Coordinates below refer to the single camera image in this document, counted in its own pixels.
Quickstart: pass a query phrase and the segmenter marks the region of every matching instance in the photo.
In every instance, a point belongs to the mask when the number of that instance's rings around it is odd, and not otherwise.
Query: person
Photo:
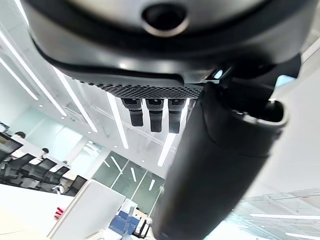
[[[25,137],[26,137],[26,134],[23,131],[17,131],[11,138],[15,140],[17,138],[24,139]]]
[[[45,147],[45,148],[42,148],[42,151],[43,151],[43,154],[41,155],[41,159],[43,160],[48,156],[49,149]]]

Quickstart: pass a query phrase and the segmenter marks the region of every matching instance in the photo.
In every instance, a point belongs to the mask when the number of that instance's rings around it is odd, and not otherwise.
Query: black plastic part
[[[237,66],[244,60],[270,66],[293,58],[308,36],[317,3],[269,0],[221,28],[164,39],[98,21],[68,1],[22,1],[39,51],[63,73],[106,87],[160,89],[203,83],[219,66]],[[120,69],[123,63],[125,70]],[[174,98],[171,88],[167,98]],[[141,92],[141,97],[147,95],[143,88]]]
[[[146,106],[150,116],[150,130],[154,133],[160,133],[162,130],[162,113],[164,109],[163,99],[146,99]]]
[[[159,3],[147,7],[142,19],[157,30],[172,30],[178,27],[187,17],[183,6],[172,3]]]
[[[205,85],[155,207],[157,240],[202,240],[235,207],[287,123],[282,104],[270,104],[270,121],[257,119],[230,109],[215,84]]]
[[[178,134],[180,132],[181,112],[186,104],[185,99],[169,99],[169,133]]]
[[[134,127],[144,125],[141,99],[121,98],[123,105],[129,109],[131,124]]]
[[[279,76],[298,77],[301,68],[301,55],[298,54],[278,65],[262,65],[256,69],[248,69],[249,67],[233,68],[232,74],[234,76],[222,79],[220,85],[226,88],[223,94],[231,108],[240,112],[259,114],[272,96]]]

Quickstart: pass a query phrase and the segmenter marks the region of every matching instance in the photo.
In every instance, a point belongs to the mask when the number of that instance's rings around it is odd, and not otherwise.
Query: black plastic housing
[[[196,99],[198,84],[225,64],[274,65],[296,56],[318,1],[269,0],[220,27],[169,38],[117,28],[67,0],[22,4],[38,51],[66,75],[121,98]],[[155,87],[161,94],[151,94]]]
[[[277,101],[255,117],[230,109],[220,92],[207,83],[190,114],[153,214],[157,240],[204,239],[241,199],[287,123]]]

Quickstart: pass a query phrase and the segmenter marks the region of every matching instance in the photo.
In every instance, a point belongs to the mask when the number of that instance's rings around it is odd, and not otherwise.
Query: red object
[[[58,220],[62,216],[62,214],[64,214],[65,209],[64,208],[60,208],[60,207],[57,207],[56,209],[57,209],[57,211],[54,214],[54,218],[56,220]]]

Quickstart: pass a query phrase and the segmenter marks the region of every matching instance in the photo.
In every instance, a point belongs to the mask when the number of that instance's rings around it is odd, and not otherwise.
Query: office desk
[[[18,143],[23,144],[22,147],[20,147],[16,152],[12,153],[13,157],[15,158],[19,158],[22,157],[24,154],[31,154],[33,155],[35,158],[40,158],[41,155],[44,153],[42,151],[42,149],[40,149],[39,147],[31,144],[30,142],[28,142],[27,140],[21,138],[21,137],[17,137],[14,140],[16,140]],[[57,159],[55,159],[54,157],[49,156],[46,157],[48,159],[50,159],[51,161],[56,163],[56,168],[59,169],[61,167],[66,167],[67,165],[65,163],[63,163],[62,161],[59,161]]]
[[[36,158],[38,158],[43,154],[42,149],[31,144],[30,142],[28,142],[27,140],[25,140],[23,138],[17,138],[16,141],[23,144],[23,146],[11,154],[11,156],[14,159],[20,158],[25,154],[31,154],[31,155],[35,156]],[[50,171],[53,173],[56,172],[61,167],[69,167],[65,163],[63,163],[62,161],[59,161],[59,160],[55,159],[54,157],[51,157],[50,155],[47,158],[56,163],[56,166],[54,166],[53,168],[50,169]],[[39,159],[33,159],[29,163],[32,165],[37,165],[39,162],[40,162]],[[77,177],[77,174],[74,174],[72,172],[72,170],[70,170],[66,174],[64,174],[62,177],[66,180],[74,181]]]

